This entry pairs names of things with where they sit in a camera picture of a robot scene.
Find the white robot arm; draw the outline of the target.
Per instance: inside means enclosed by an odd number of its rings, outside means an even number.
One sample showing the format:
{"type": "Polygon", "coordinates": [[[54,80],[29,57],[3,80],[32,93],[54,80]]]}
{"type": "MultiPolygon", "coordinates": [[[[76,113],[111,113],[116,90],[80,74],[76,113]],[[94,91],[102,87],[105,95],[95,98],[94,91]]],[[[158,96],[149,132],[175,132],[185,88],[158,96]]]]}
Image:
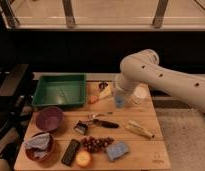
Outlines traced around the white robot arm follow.
{"type": "Polygon", "coordinates": [[[158,54],[146,49],[126,56],[120,63],[115,91],[130,96],[145,83],[205,113],[205,77],[173,71],[159,65],[158,54]]]}

